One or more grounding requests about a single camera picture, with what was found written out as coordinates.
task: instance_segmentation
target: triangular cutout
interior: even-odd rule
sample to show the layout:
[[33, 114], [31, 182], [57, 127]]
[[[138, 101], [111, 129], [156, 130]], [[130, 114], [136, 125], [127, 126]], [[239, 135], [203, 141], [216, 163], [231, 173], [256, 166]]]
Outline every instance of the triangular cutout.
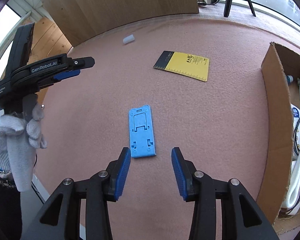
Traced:
[[51, 226], [58, 225], [59, 214], [62, 204], [63, 194], [59, 194], [49, 206], [45, 214], [41, 217], [40, 223]]
[[243, 217], [243, 224], [246, 228], [261, 225], [262, 221], [255, 212], [255, 210], [252, 208], [252, 206], [249, 204], [247, 199], [244, 197], [244, 195], [239, 196], [240, 205], [241, 205], [241, 212]]

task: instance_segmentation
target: silver bolt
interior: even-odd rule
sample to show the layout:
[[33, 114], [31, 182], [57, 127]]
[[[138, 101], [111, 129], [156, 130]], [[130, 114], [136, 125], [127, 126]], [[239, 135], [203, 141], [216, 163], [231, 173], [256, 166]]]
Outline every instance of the silver bolt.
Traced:
[[194, 173], [194, 175], [197, 177], [197, 178], [202, 178], [203, 177], [203, 172], [202, 171], [196, 171]]
[[231, 184], [234, 186], [238, 186], [240, 184], [240, 181], [238, 179], [231, 179]]
[[64, 185], [69, 185], [69, 184], [71, 184], [71, 182], [72, 182], [72, 179], [70, 179], [70, 178], [66, 178], [63, 180]]
[[104, 178], [104, 177], [106, 177], [106, 176], [108, 176], [108, 171], [100, 171], [100, 172], [99, 172], [99, 177]]

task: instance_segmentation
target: gloved hand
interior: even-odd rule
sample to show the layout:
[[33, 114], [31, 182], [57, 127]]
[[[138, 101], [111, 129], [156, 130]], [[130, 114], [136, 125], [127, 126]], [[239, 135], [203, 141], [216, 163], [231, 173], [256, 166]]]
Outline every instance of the gloved hand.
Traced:
[[43, 117], [39, 104], [33, 108], [29, 123], [13, 115], [0, 116], [0, 177], [13, 179], [20, 192], [31, 187], [36, 149], [47, 147], [41, 134]]

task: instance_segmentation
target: brown cardboard box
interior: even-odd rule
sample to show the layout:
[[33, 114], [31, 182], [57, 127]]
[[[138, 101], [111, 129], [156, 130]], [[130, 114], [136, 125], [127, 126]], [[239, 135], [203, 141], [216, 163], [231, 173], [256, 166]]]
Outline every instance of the brown cardboard box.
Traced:
[[[261, 70], [269, 108], [269, 148], [257, 203], [270, 223], [278, 220], [278, 228], [274, 226], [277, 233], [284, 233], [300, 225], [300, 215], [278, 219], [290, 183], [293, 149], [293, 117], [290, 104], [300, 109], [297, 84], [297, 78], [300, 77], [300, 55], [271, 42]], [[294, 79], [289, 86], [286, 75], [291, 75]]]

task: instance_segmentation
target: yellow and black card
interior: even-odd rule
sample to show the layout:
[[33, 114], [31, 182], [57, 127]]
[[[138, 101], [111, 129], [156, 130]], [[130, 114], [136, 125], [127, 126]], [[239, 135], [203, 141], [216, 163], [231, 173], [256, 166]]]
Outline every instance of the yellow and black card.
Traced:
[[165, 50], [155, 63], [154, 68], [206, 82], [208, 79], [209, 59], [192, 54]]

